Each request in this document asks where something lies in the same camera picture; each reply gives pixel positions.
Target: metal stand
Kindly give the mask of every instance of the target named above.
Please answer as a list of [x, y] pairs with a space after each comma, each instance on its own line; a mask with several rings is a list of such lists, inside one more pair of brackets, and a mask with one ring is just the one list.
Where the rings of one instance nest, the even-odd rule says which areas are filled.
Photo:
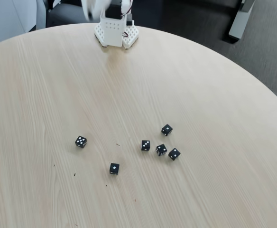
[[254, 5], [254, 2], [255, 0], [242, 0], [240, 9], [229, 31], [230, 37], [237, 40], [242, 38], [251, 10]]

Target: light wood tabletop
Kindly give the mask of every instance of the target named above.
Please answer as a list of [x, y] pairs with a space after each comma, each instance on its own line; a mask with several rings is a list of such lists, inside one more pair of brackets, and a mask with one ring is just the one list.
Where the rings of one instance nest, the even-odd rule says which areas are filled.
[[94, 26], [0, 43], [0, 228], [277, 228], [277, 97], [192, 41]]

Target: white robot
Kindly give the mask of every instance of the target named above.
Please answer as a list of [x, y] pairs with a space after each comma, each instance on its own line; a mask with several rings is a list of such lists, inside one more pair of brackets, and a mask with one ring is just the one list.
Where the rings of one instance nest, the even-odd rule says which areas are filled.
[[100, 23], [94, 33], [103, 47], [108, 45], [130, 48], [139, 37], [134, 26], [131, 8], [133, 0], [82, 0], [83, 11], [87, 20], [89, 12], [93, 18], [100, 17]]

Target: die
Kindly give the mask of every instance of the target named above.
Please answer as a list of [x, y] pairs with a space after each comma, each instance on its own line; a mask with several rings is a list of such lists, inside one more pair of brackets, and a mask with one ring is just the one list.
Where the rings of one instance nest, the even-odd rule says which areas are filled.
[[119, 164], [115, 164], [115, 163], [111, 163], [110, 165], [110, 173], [114, 174], [114, 175], [118, 175], [119, 174]]
[[181, 153], [176, 148], [174, 148], [168, 155], [172, 160], [175, 160], [180, 154]]
[[166, 124], [163, 128], [162, 128], [162, 133], [166, 136], [168, 136], [171, 132], [172, 132], [172, 127], [170, 127], [168, 124]]
[[77, 138], [77, 140], [75, 141], [75, 144], [81, 148], [84, 148], [85, 145], [87, 144], [87, 139], [82, 137], [82, 136], [79, 136]]
[[150, 141], [149, 140], [142, 140], [142, 151], [150, 150]]
[[167, 150], [166, 150], [165, 145], [162, 144], [162, 145], [157, 146], [156, 152], [157, 152], [157, 154], [158, 154], [159, 156], [161, 156], [161, 155], [167, 153]]

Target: dark carpet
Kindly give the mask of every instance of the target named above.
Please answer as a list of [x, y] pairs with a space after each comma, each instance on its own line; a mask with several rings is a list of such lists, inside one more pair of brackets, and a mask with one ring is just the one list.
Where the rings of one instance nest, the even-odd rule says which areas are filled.
[[190, 39], [229, 58], [277, 95], [277, 0], [256, 0], [243, 38], [228, 31], [239, 0], [135, 0], [136, 25]]

